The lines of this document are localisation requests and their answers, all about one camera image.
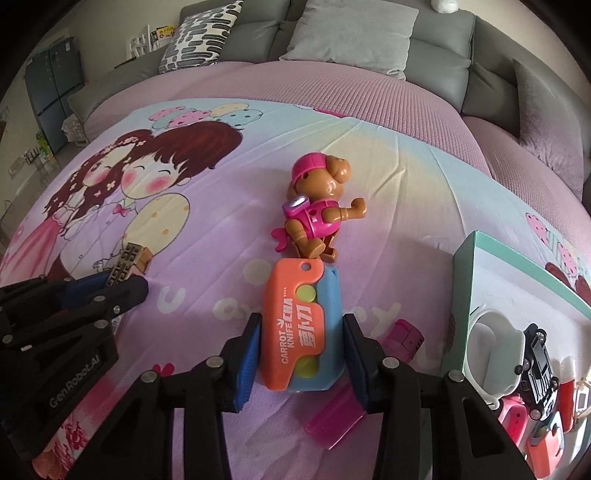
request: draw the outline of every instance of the black bracket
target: black bracket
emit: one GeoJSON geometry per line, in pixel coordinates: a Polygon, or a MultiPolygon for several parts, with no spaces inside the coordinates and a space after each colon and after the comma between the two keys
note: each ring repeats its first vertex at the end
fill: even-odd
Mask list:
{"type": "Polygon", "coordinates": [[[118,359],[111,320],[142,303],[140,276],[105,287],[35,278],[0,289],[0,423],[23,460],[39,455],[118,359]]]}
{"type": "Polygon", "coordinates": [[[259,358],[261,315],[219,356],[189,372],[144,372],[102,423],[70,470],[68,480],[172,478],[174,409],[184,409],[185,480],[230,480],[222,412],[249,400],[259,358]]]}
{"type": "Polygon", "coordinates": [[[416,373],[343,317],[345,360],[355,397],[383,413],[373,480],[420,480],[421,409],[431,414],[434,480],[533,480],[534,474],[461,372],[416,373]]]}

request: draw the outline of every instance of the cartoon print sheet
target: cartoon print sheet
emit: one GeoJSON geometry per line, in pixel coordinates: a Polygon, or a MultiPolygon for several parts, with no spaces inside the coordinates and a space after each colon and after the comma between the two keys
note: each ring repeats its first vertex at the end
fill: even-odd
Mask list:
{"type": "MultiPolygon", "coordinates": [[[[418,327],[425,342],[412,363],[417,370],[439,368],[453,253],[474,230],[515,248],[582,296],[588,289],[589,259],[538,213],[425,143],[338,112],[282,103],[188,99],[139,109],[52,182],[0,268],[6,285],[42,273],[81,278],[102,271],[127,242],[155,254],[150,294],[117,332],[120,360],[56,436],[53,453],[63,471],[141,372],[189,370],[219,353],[260,309],[280,257],[270,232],[284,220],[291,166],[312,151],[347,159],[353,175],[342,203],[364,197],[368,205],[367,217],[346,222],[335,240],[343,308],[374,338],[399,318],[418,327]]],[[[243,412],[225,415],[233,477],[370,478],[379,417],[365,419],[330,452],[303,432],[339,386],[289,395],[256,383],[243,412]]],[[[177,428],[176,478],[182,478],[181,444],[177,428]]]]}

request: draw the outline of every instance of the white headphones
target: white headphones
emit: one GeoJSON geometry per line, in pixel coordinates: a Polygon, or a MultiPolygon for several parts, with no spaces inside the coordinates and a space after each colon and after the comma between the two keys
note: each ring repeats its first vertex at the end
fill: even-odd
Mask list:
{"type": "Polygon", "coordinates": [[[483,305],[476,309],[468,320],[467,339],[476,322],[486,325],[495,334],[495,344],[486,367],[482,385],[474,379],[468,364],[467,348],[464,356],[464,375],[484,399],[491,410],[499,408],[499,399],[514,392],[519,384],[520,374],[515,367],[522,365],[525,352],[525,335],[511,325],[501,312],[487,309],[483,305]]]}

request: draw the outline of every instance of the black and white pillow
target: black and white pillow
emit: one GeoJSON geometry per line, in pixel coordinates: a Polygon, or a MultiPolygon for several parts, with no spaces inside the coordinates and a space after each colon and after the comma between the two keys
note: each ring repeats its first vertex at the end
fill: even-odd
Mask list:
{"type": "Polygon", "coordinates": [[[215,63],[242,9],[242,1],[185,18],[168,44],[158,72],[215,63]]]}

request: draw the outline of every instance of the white toy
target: white toy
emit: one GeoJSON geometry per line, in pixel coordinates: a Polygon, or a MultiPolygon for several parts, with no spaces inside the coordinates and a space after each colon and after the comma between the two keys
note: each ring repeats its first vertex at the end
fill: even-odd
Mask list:
{"type": "Polygon", "coordinates": [[[431,0],[431,6],[441,14],[452,14],[457,12],[457,0],[431,0]]]}
{"type": "Polygon", "coordinates": [[[523,363],[525,335],[522,331],[514,328],[509,319],[501,312],[482,306],[470,316],[467,337],[464,375],[491,410],[496,410],[499,408],[499,399],[512,393],[521,378],[520,374],[515,371],[515,367],[523,363]],[[475,326],[487,328],[494,336],[482,385],[475,380],[472,373],[476,365],[470,365],[468,359],[470,334],[479,330],[475,326]]]}

